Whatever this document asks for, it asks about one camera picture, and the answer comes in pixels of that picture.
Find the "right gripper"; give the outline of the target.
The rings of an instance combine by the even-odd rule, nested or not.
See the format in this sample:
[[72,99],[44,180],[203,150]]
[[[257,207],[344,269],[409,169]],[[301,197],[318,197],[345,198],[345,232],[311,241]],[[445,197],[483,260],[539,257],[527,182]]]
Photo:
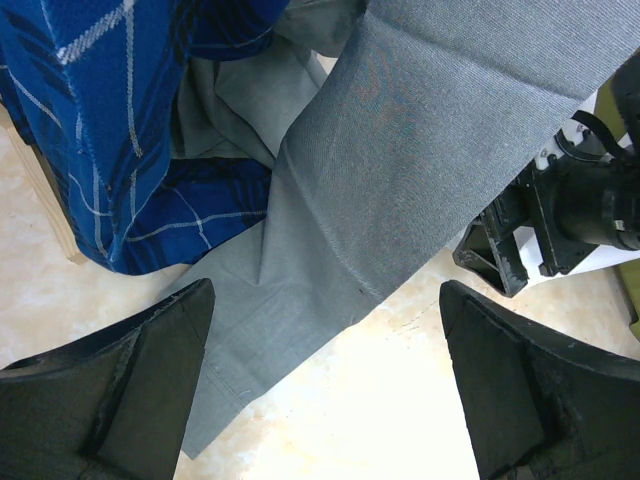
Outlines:
[[613,75],[614,106],[629,135],[623,146],[595,114],[576,111],[580,131],[558,131],[477,217],[453,251],[454,263],[513,297],[529,275],[516,241],[530,227],[544,277],[567,275],[597,247],[639,248],[639,67]]

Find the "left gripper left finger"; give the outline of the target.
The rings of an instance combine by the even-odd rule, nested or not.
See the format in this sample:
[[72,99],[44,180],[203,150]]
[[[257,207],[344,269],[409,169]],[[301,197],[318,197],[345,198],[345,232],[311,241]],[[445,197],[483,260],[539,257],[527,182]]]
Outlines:
[[170,479],[215,303],[202,279],[1,371],[4,479]]

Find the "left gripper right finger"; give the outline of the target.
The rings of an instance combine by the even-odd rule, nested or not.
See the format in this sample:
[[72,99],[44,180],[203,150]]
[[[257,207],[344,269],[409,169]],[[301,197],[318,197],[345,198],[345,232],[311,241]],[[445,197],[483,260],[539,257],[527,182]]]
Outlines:
[[458,281],[439,307],[483,479],[636,479],[639,363]]

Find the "grey shirt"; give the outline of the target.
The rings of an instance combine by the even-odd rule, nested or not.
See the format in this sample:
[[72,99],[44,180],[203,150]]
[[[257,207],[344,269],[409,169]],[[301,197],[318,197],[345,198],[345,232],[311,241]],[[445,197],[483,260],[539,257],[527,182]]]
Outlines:
[[179,280],[215,307],[207,446],[484,209],[639,45],[635,1],[372,1],[281,144],[266,218]]

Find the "white shirt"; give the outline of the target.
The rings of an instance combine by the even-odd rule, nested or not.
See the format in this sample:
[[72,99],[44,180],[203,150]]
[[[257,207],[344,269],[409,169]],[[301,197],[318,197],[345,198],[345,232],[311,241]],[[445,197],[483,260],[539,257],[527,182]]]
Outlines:
[[531,161],[469,224],[482,224],[487,232],[502,295],[515,296],[532,277],[518,231],[538,248],[534,269],[546,278],[572,273],[599,247],[639,249],[639,225],[626,227],[615,209],[620,183],[631,181],[639,195],[639,155],[632,146],[623,148],[632,152],[630,160],[587,164],[564,157],[544,171]]

